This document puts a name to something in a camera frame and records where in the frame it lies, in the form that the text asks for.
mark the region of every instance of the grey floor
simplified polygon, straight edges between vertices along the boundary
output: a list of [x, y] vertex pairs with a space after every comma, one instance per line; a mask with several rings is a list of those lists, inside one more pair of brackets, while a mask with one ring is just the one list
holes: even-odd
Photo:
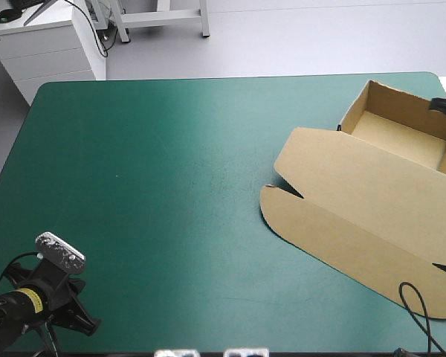
[[[445, 77], [446, 1], [208, 0], [198, 25], [131, 30], [107, 62], [110, 80], [431, 71]], [[154, 1], [123, 0], [128, 12]], [[198, 0], [173, 0], [192, 7]], [[0, 64], [0, 170], [28, 105]]]

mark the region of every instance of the cardboard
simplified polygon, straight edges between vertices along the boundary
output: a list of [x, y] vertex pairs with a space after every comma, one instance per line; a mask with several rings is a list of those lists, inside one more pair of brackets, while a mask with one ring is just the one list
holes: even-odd
[[291, 133], [274, 167], [304, 199], [264, 187], [261, 209], [283, 239], [398, 304], [409, 281], [446, 318], [446, 117], [428, 104], [368, 83], [339, 131]]

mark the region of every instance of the yellow label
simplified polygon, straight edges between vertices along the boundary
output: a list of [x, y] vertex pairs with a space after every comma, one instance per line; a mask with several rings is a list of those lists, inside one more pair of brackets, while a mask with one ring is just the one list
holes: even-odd
[[30, 298], [30, 300], [33, 303], [33, 306], [35, 308], [35, 314], [43, 311], [42, 299], [33, 290], [31, 290], [29, 288], [20, 288], [20, 289], [17, 289], [15, 291], [16, 292], [21, 292], [22, 294], [25, 294], [25, 295], [27, 295]]

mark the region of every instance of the green table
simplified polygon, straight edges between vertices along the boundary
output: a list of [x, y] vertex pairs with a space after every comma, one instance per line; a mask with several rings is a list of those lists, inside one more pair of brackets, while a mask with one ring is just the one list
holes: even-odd
[[[425, 350], [401, 307], [259, 212], [291, 130], [335, 129], [368, 79], [445, 95], [427, 73], [44, 85], [0, 176], [0, 271], [43, 231], [87, 255], [81, 299], [103, 324], [59, 330], [64, 350]], [[433, 333], [446, 347], [446, 321]]]

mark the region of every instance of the white desk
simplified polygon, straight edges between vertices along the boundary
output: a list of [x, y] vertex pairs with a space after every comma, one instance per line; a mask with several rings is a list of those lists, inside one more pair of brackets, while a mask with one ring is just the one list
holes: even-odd
[[[74, 2], [88, 14], [83, 0]], [[0, 24], [0, 61], [26, 101], [31, 104], [47, 82], [105, 80], [106, 59], [81, 12], [58, 1], [24, 27], [38, 6], [16, 21]], [[9, 7], [0, 0], [0, 11]]]

